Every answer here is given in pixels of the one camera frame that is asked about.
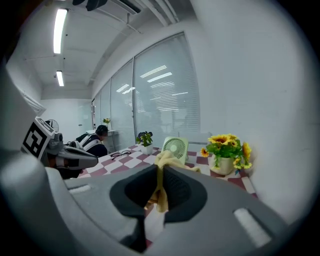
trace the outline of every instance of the sunflower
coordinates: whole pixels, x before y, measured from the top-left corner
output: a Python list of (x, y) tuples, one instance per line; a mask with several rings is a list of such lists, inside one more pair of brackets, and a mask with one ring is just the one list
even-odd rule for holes
[(247, 164), (242, 165), (244, 169), (249, 169), (252, 166), (252, 163), (248, 162)]
[(235, 168), (237, 169), (241, 169), (242, 165), (241, 165), (241, 157), (237, 157), (234, 161), (233, 161), (233, 165)]
[(234, 139), (231, 140), (230, 143), (231, 143), (231, 145), (232, 145), (233, 147), (235, 147), (235, 148), (238, 146), (238, 143), (237, 143)]
[(244, 142), (242, 145), (243, 157), (247, 160), (250, 158), (251, 148), (247, 142)]
[(238, 137), (236, 135), (233, 135), (231, 133), (227, 134), (227, 136), (229, 136), (230, 140), (236, 140), (238, 139)]
[(222, 134), (218, 136), (211, 136), (210, 138), (208, 138), (208, 141), (210, 141), (213, 144), (219, 143), (222, 145), (228, 145), (228, 142), (230, 141), (230, 137), (228, 135)]
[(233, 164), (236, 166), (241, 161), (241, 157), (234, 159)]
[(201, 148), (201, 155), (204, 158), (207, 158), (209, 156), (209, 152), (205, 148)]

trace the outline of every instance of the window blind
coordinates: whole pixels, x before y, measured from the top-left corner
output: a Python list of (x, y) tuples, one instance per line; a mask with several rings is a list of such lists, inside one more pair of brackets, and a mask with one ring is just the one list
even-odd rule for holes
[(115, 150), (122, 150), (135, 144), (135, 129), (132, 105), (133, 62), (128, 62), (111, 78), (111, 122), (117, 131), (113, 136)]
[[(103, 119), (110, 118), (110, 80), (101, 89), (100, 96), (100, 120), (103, 123)], [(111, 130), (111, 123), (108, 124), (109, 130)]]
[(167, 136), (199, 132), (199, 89), (183, 33), (137, 55), (133, 77), (137, 134), (152, 132), (154, 146), (161, 148)]

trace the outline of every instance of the yellow cloth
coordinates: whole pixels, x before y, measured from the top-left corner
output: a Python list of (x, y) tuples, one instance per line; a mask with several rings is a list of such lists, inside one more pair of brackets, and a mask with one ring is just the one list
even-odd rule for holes
[(157, 202), (156, 209), (160, 213), (164, 213), (168, 209), (168, 199), (166, 191), (163, 188), (163, 180), (164, 180), (164, 166), (174, 166), (180, 167), (184, 169), (188, 169), (190, 171), (201, 173), (199, 167), (190, 168), (180, 162), (180, 160), (172, 155), (172, 153), (168, 150), (159, 153), (155, 157), (155, 162), (158, 166), (157, 168), (157, 187), (151, 197), (151, 201)]

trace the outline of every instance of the fan grille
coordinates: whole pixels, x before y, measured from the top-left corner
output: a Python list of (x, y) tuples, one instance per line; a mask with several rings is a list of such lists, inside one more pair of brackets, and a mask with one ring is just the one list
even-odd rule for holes
[(59, 124), (54, 119), (49, 119), (49, 125), (55, 130), (56, 133), (59, 132)]
[(186, 145), (179, 138), (171, 138), (164, 144), (163, 149), (169, 150), (174, 157), (180, 159), (186, 151)]

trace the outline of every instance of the flower pot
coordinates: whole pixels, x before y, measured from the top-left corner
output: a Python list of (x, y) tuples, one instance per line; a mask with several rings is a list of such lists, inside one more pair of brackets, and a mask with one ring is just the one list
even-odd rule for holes
[(220, 157), (219, 158), (219, 169), (215, 168), (215, 163), (216, 163), (216, 156), (212, 156), (210, 161), (209, 161), (209, 167), (210, 170), (220, 174), (220, 175), (229, 175), (235, 170), (234, 167), (234, 159), (232, 157), (229, 158), (224, 158)]
[(145, 155), (152, 155), (152, 150), (154, 149), (154, 147), (152, 146), (152, 144), (148, 145), (148, 146), (143, 146), (141, 145), (141, 152), (142, 154)]

